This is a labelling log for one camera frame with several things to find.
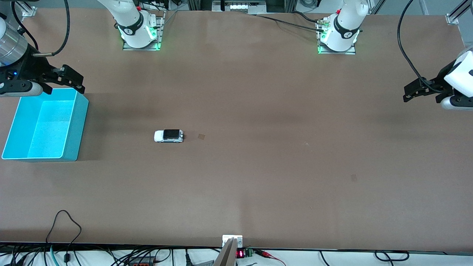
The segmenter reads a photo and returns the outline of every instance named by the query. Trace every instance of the metal bracket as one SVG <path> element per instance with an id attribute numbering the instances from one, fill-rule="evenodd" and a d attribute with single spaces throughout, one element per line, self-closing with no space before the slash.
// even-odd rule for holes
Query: metal bracket
<path id="1" fill-rule="evenodd" d="M 27 2 L 18 1 L 17 4 L 21 8 L 22 16 L 25 17 L 34 17 L 38 8 L 30 6 Z"/>
<path id="2" fill-rule="evenodd" d="M 462 0 L 452 12 L 447 13 L 445 18 L 449 25 L 458 25 L 458 18 L 461 17 L 469 8 L 471 8 L 472 0 Z"/>
<path id="3" fill-rule="evenodd" d="M 237 240 L 237 247 L 243 247 L 243 236 L 240 235 L 223 235 L 222 236 L 222 247 L 228 242 L 229 239 L 236 239 Z"/>
<path id="4" fill-rule="evenodd" d="M 369 13 L 371 15 L 377 14 L 385 3 L 386 0 L 379 0 L 378 3 L 375 0 L 368 0 Z"/>
<path id="5" fill-rule="evenodd" d="M 149 34 L 157 36 L 149 45 L 143 48 L 133 48 L 129 46 L 125 41 L 123 41 L 123 50 L 124 51 L 159 51 L 161 50 L 161 42 L 163 41 L 163 30 L 164 30 L 164 17 L 156 17 L 156 15 L 151 14 L 155 19 L 151 20 L 151 25 L 148 28 Z"/>
<path id="6" fill-rule="evenodd" d="M 243 237 L 237 235 L 223 235 L 223 247 L 213 266 L 235 266 L 237 264 L 237 250 L 243 247 Z"/>

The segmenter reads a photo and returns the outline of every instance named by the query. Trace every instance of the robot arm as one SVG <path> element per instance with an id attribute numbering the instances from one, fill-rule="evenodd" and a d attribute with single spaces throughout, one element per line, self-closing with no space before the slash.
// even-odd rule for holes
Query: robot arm
<path id="1" fill-rule="evenodd" d="M 84 93 L 83 77 L 68 65 L 55 68 L 24 37 L 0 18 L 0 97 L 51 94 L 47 82 Z"/>
<path id="2" fill-rule="evenodd" d="M 444 67 L 437 77 L 427 80 L 436 91 L 427 88 L 420 79 L 404 87 L 404 102 L 418 96 L 438 94 L 435 99 L 447 110 L 473 110 L 473 46 Z"/>
<path id="3" fill-rule="evenodd" d="M 143 48 L 158 38 L 156 15 L 138 11 L 132 0 L 98 0 L 115 21 L 123 40 L 133 48 Z"/>
<path id="4" fill-rule="evenodd" d="M 347 51 L 356 42 L 359 27 L 368 10 L 366 0 L 344 0 L 343 7 L 337 13 L 324 18 L 328 25 L 322 27 L 326 33 L 320 42 L 336 52 Z"/>

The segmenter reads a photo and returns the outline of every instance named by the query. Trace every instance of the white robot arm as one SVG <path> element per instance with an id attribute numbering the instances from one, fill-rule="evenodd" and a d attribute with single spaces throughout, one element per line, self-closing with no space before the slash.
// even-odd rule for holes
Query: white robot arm
<path id="1" fill-rule="evenodd" d="M 98 0 L 115 21 L 123 40 L 133 48 L 143 48 L 158 38 L 156 15 L 138 11 L 132 0 Z"/>
<path id="2" fill-rule="evenodd" d="M 336 52 L 344 52 L 356 42 L 359 27 L 368 14 L 366 0 L 344 0 L 343 7 L 335 14 L 324 18 L 329 23 L 322 26 L 325 34 L 320 42 Z"/>
<path id="3" fill-rule="evenodd" d="M 473 110 L 473 52 L 461 54 L 444 79 L 452 86 L 454 95 L 443 99 L 440 103 L 442 107 L 447 110 Z"/>
<path id="4" fill-rule="evenodd" d="M 473 110 L 473 46 L 440 70 L 437 77 L 424 81 L 434 90 L 416 79 L 404 87 L 404 102 L 438 93 L 435 99 L 444 109 Z"/>

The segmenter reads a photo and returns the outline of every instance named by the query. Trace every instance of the power cord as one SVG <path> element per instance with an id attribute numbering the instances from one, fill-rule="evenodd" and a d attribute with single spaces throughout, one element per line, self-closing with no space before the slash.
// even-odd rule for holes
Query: power cord
<path id="1" fill-rule="evenodd" d="M 312 23 L 317 23 L 317 21 L 320 20 L 320 19 L 311 19 L 311 18 L 308 18 L 304 13 L 299 12 L 299 11 L 293 11 L 293 12 L 291 12 L 291 13 L 301 15 L 305 20 L 310 21 L 310 22 L 312 22 Z"/>
<path id="2" fill-rule="evenodd" d="M 72 249 L 72 252 L 74 252 L 74 257 L 76 257 L 77 264 L 79 264 L 79 266 L 82 266 L 82 264 L 81 264 L 80 261 L 79 261 L 79 258 L 77 257 L 76 250 L 75 250 L 75 249 Z"/>
<path id="3" fill-rule="evenodd" d="M 70 32 L 70 12 L 69 12 L 69 3 L 67 0 L 64 0 L 64 6 L 66 8 L 66 20 L 67 20 L 67 25 L 66 25 L 66 36 L 64 37 L 64 41 L 62 42 L 61 46 L 56 52 L 52 52 L 51 54 L 53 56 L 57 55 L 60 53 L 64 47 L 66 46 L 67 40 L 69 39 L 69 32 Z"/>
<path id="4" fill-rule="evenodd" d="M 409 57 L 407 56 L 406 52 L 404 51 L 404 48 L 403 48 L 403 45 L 401 43 L 401 24 L 403 22 L 403 19 L 404 19 L 404 15 L 406 14 L 406 11 L 407 9 L 409 8 L 409 6 L 412 4 L 414 0 L 409 0 L 409 2 L 407 3 L 406 7 L 404 8 L 403 12 L 401 13 L 401 17 L 399 18 L 399 23 L 397 24 L 397 44 L 399 45 L 399 49 L 401 50 L 401 53 L 403 54 L 404 58 L 407 60 L 407 62 L 409 63 L 409 66 L 412 68 L 412 70 L 414 71 L 414 73 L 417 75 L 417 77 L 421 80 L 421 82 L 430 90 L 433 90 L 435 92 L 438 92 L 438 93 L 443 93 L 443 91 L 440 91 L 440 90 L 437 90 L 437 89 L 434 89 L 432 88 L 431 85 L 429 85 L 427 83 L 427 81 L 420 75 L 419 71 L 417 71 L 417 69 L 414 67 L 414 64 L 412 63 L 412 61 L 409 59 Z"/>
<path id="5" fill-rule="evenodd" d="M 187 253 L 187 249 L 185 249 L 185 266 L 194 266 L 194 264 L 192 264 L 189 253 Z"/>
<path id="6" fill-rule="evenodd" d="M 158 251 L 156 251 L 156 254 L 154 255 L 153 263 L 161 263 L 161 262 L 167 260 L 171 256 L 171 249 L 169 248 L 169 254 L 167 255 L 167 257 L 165 259 L 158 260 L 158 259 L 156 259 L 156 256 L 158 255 L 159 251 L 160 251 L 160 249 L 158 249 Z"/>
<path id="7" fill-rule="evenodd" d="M 33 41 L 33 43 L 35 44 L 35 49 L 36 50 L 39 50 L 38 48 L 38 42 L 36 41 L 36 39 L 33 37 L 33 35 L 31 35 L 31 33 L 26 29 L 26 27 L 23 25 L 23 23 L 21 23 L 20 19 L 18 18 L 18 15 L 17 15 L 17 11 L 15 10 L 15 5 L 16 5 L 16 1 L 13 1 L 11 3 L 11 12 L 13 13 L 13 17 L 15 18 L 16 22 L 18 23 L 18 25 L 20 25 L 20 27 L 26 32 L 26 34 L 30 37 L 30 39 Z"/>
<path id="8" fill-rule="evenodd" d="M 378 257 L 378 253 L 383 253 L 384 256 L 386 256 L 386 259 L 383 259 L 383 258 Z M 391 263 L 391 266 L 394 266 L 394 261 L 396 261 L 396 262 L 401 262 L 401 261 L 406 261 L 406 260 L 408 260 L 409 257 L 410 257 L 409 252 L 405 251 L 405 254 L 407 255 L 405 258 L 392 259 L 391 257 L 389 257 L 389 255 L 388 255 L 385 251 L 383 251 L 383 250 L 375 250 L 375 257 L 376 257 L 378 260 L 380 260 L 380 261 Z"/>
<path id="9" fill-rule="evenodd" d="M 325 265 L 330 266 L 330 264 L 328 264 L 328 262 L 325 260 L 325 257 L 324 257 L 324 254 L 322 253 L 322 251 L 319 250 L 319 252 L 320 252 L 320 256 L 322 256 L 322 260 L 324 261 Z"/>
<path id="10" fill-rule="evenodd" d="M 274 21 L 276 21 L 276 22 L 281 22 L 281 23 L 284 23 L 284 24 L 287 24 L 287 25 L 291 25 L 291 26 L 295 26 L 295 27 L 299 27 L 299 28 L 310 29 L 310 30 L 314 30 L 314 31 L 318 31 L 318 32 L 324 32 L 322 29 L 317 29 L 317 28 L 311 28 L 311 27 L 307 27 L 307 26 L 302 26 L 302 25 L 290 23 L 290 22 L 287 22 L 287 21 L 284 21 L 284 20 L 280 20 L 280 19 L 277 19 L 277 18 L 270 18 L 270 17 L 260 16 L 260 15 L 252 15 L 252 16 L 255 16 L 255 17 L 258 17 L 258 18 L 267 18 L 267 19 L 270 19 L 270 20 L 274 20 Z"/>
<path id="11" fill-rule="evenodd" d="M 169 10 L 169 9 L 167 9 L 167 8 L 165 8 L 165 7 L 155 5 L 155 4 L 152 2 L 152 0 L 139 0 L 138 2 L 140 2 L 140 3 L 142 3 L 142 4 L 148 4 L 148 5 L 150 5 L 150 6 L 153 6 L 153 7 L 157 8 L 158 10 L 161 10 L 161 9 Z"/>
<path id="12" fill-rule="evenodd" d="M 69 214 L 68 211 L 66 211 L 66 210 L 60 210 L 60 211 L 58 211 L 58 212 L 56 213 L 56 216 L 54 217 L 54 221 L 53 221 L 53 226 L 51 226 L 51 229 L 49 230 L 49 232 L 48 232 L 48 234 L 47 234 L 47 236 L 46 236 L 45 243 L 46 243 L 46 245 L 48 244 L 49 237 L 50 237 L 50 235 L 51 235 L 51 232 L 52 232 L 53 229 L 54 229 L 54 225 L 56 224 L 56 220 L 57 220 L 57 218 L 58 218 L 58 215 L 59 215 L 60 213 L 62 213 L 62 212 L 66 213 L 67 216 L 69 217 L 69 219 L 71 220 L 71 222 L 73 222 L 74 224 L 77 225 L 77 227 L 79 227 L 79 233 L 76 235 L 76 237 L 74 237 L 74 239 L 69 243 L 69 245 L 67 245 L 66 254 L 64 254 L 64 262 L 66 263 L 66 266 L 67 266 L 67 263 L 70 261 L 69 248 L 70 248 L 70 246 L 72 245 L 72 243 L 73 243 L 73 242 L 79 237 L 79 235 L 82 233 L 82 227 L 80 226 L 80 224 L 78 224 L 78 223 L 70 216 L 70 214 Z M 52 256 L 52 258 L 53 258 L 54 264 L 56 264 L 56 266 L 59 266 L 59 265 L 57 264 L 56 258 L 54 257 L 53 246 L 52 246 L 52 245 L 51 245 L 51 247 L 50 247 L 50 252 L 51 252 L 51 256 Z M 46 263 L 46 251 L 44 252 L 44 262 Z"/>

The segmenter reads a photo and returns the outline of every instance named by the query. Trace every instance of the metal cylinder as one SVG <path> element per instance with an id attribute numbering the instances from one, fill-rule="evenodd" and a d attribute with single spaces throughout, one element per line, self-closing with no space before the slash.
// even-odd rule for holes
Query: metal cylinder
<path id="1" fill-rule="evenodd" d="M 0 18 L 0 66 L 18 61 L 28 48 L 28 41 Z"/>

